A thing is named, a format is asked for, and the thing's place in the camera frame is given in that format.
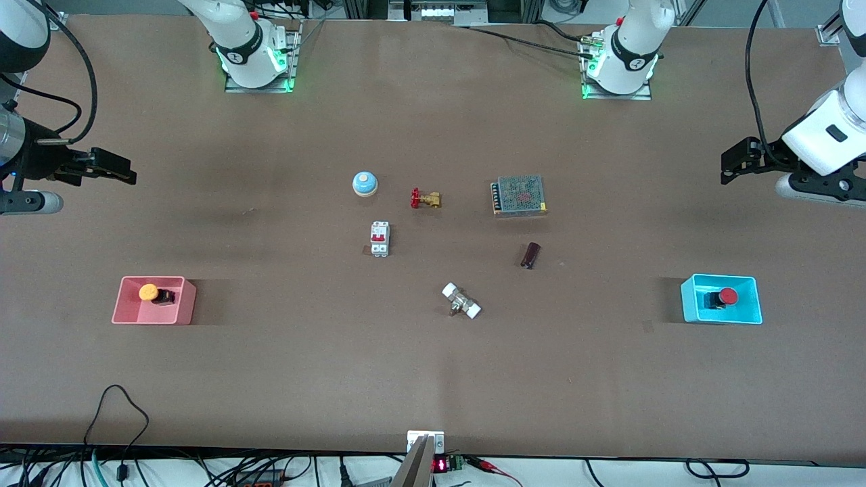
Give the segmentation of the pink plastic bin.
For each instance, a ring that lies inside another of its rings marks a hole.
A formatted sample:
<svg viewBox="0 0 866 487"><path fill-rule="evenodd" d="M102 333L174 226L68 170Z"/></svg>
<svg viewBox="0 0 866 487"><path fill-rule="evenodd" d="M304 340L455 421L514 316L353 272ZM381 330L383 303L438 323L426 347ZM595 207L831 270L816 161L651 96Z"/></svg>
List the pink plastic bin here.
<svg viewBox="0 0 866 487"><path fill-rule="evenodd" d="M139 288L146 283L176 293L173 305L158 306L139 299ZM122 277L112 312L117 325L189 325L197 299L197 287L180 275L126 275Z"/></svg>

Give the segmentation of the cyan plastic bin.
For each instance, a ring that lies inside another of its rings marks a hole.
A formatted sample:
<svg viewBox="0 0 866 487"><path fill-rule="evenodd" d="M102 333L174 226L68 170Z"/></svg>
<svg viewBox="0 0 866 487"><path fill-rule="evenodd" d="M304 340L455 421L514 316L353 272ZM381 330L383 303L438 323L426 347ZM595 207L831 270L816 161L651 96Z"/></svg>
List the cyan plastic bin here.
<svg viewBox="0 0 866 487"><path fill-rule="evenodd" d="M732 287L739 295L736 305L725 309L707 309L705 293ZM696 273L681 284L681 308L687 323L712 325L761 325L760 295L756 280L748 275L714 275Z"/></svg>

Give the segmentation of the metal mesh power supply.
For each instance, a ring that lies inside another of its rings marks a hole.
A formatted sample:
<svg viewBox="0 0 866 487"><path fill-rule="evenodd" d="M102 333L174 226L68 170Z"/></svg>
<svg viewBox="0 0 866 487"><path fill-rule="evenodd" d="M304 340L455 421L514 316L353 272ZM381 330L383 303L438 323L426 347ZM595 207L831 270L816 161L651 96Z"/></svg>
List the metal mesh power supply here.
<svg viewBox="0 0 866 487"><path fill-rule="evenodd" d="M499 177L490 184L495 218L535 218L547 215L541 175Z"/></svg>

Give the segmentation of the metal fitting white ends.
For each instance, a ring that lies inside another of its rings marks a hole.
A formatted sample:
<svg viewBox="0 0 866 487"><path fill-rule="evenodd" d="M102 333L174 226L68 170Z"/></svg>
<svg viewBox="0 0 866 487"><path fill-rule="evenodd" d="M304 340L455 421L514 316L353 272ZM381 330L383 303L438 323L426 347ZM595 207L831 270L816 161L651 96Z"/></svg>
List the metal fitting white ends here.
<svg viewBox="0 0 866 487"><path fill-rule="evenodd" d="M465 290L454 283L448 283L442 289L442 295L451 303L449 308L449 316L463 314L470 319L474 319L482 312L482 307L479 303L471 299Z"/></svg>

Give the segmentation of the white power strip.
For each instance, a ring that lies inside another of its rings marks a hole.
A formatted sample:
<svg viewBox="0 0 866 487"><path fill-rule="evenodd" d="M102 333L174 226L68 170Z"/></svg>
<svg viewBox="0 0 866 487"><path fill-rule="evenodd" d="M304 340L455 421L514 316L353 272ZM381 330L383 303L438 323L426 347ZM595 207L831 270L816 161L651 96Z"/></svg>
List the white power strip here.
<svg viewBox="0 0 866 487"><path fill-rule="evenodd" d="M390 20L442 22L452 25L486 24L486 0L390 0Z"/></svg>

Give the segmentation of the red clip lead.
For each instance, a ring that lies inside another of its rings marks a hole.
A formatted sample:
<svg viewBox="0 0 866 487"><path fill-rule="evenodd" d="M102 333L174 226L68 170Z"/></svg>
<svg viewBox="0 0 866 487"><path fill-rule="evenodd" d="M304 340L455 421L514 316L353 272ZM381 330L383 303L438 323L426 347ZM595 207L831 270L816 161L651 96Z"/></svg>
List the red clip lead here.
<svg viewBox="0 0 866 487"><path fill-rule="evenodd" d="M468 465L472 466L473 468L479 469L480 471L482 471L484 473L488 473L491 475L501 476L501 477L510 479L511 481L514 481L514 483L517 484L517 487L524 487L524 485L521 481L519 481L517 478L515 478L511 474L507 473L506 471L502 471L502 469L498 468L496 465L494 465L494 463L490 463L489 461L486 461L485 459L481 459L480 457L476 457L473 455L464 455L463 458L464 458L465 462Z"/></svg>

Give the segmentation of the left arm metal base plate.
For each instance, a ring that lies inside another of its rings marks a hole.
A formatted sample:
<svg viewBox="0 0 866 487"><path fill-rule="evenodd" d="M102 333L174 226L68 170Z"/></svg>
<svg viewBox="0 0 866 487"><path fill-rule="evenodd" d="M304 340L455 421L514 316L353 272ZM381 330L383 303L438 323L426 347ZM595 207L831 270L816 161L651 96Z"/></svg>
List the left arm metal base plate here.
<svg viewBox="0 0 866 487"><path fill-rule="evenodd" d="M578 43L581 91L583 99L627 99L649 101L652 98L650 79L660 59L652 55L625 53L618 56L615 39L603 31L584 36Z"/></svg>

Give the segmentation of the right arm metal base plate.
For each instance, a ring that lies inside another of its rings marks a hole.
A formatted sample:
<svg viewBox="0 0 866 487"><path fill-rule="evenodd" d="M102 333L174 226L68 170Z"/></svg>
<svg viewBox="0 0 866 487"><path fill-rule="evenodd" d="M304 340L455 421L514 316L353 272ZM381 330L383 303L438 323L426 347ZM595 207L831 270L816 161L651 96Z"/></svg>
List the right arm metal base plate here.
<svg viewBox="0 0 866 487"><path fill-rule="evenodd" d="M254 81L256 85L247 87L232 77L235 69L221 58L221 68L225 71L226 93L291 93L300 58L301 31L287 30L284 26L273 24L266 19L256 21L263 29L262 45L248 56L242 65L240 79Z"/></svg>

